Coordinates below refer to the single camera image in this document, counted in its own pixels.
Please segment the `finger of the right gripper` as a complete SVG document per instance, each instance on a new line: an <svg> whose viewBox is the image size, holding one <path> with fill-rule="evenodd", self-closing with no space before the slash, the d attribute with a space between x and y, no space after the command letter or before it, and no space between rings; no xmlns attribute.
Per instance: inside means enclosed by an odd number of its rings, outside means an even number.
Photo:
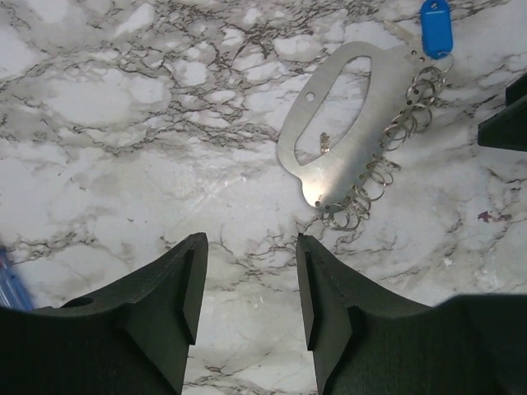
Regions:
<svg viewBox="0 0 527 395"><path fill-rule="evenodd" d="M526 151L526 75L506 88L506 107L478 125L480 146Z"/></svg>

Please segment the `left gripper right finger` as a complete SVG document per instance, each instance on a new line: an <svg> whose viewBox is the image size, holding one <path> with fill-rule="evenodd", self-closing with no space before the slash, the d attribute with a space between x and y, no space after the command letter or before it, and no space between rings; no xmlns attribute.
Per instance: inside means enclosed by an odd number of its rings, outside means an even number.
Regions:
<svg viewBox="0 0 527 395"><path fill-rule="evenodd" d="M524 295L457 295L430 307L299 235L297 275L321 394L523 394Z"/></svg>

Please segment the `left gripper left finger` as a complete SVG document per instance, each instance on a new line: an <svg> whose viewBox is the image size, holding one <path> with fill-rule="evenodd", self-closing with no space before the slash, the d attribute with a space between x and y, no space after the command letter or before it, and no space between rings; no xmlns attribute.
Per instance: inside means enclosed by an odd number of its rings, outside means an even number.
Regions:
<svg viewBox="0 0 527 395"><path fill-rule="evenodd" d="M61 307L2 309L2 393L181 393L207 267L196 233Z"/></svg>

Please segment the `metal key organizer plate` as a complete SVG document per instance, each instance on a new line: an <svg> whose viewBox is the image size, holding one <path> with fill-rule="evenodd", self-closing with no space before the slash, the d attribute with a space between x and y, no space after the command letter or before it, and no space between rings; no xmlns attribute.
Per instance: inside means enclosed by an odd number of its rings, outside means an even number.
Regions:
<svg viewBox="0 0 527 395"><path fill-rule="evenodd" d="M361 59L371 65L362 108L341 132L323 129L318 157L301 163L297 156L301 136L342 71ZM340 46L315 70L287 113L277 157L299 179L305 201L326 226L354 231L369 219L372 204L385 195L398 169L386 153L427 130L446 75L446 69L417 47L380 49L361 41Z"/></svg>

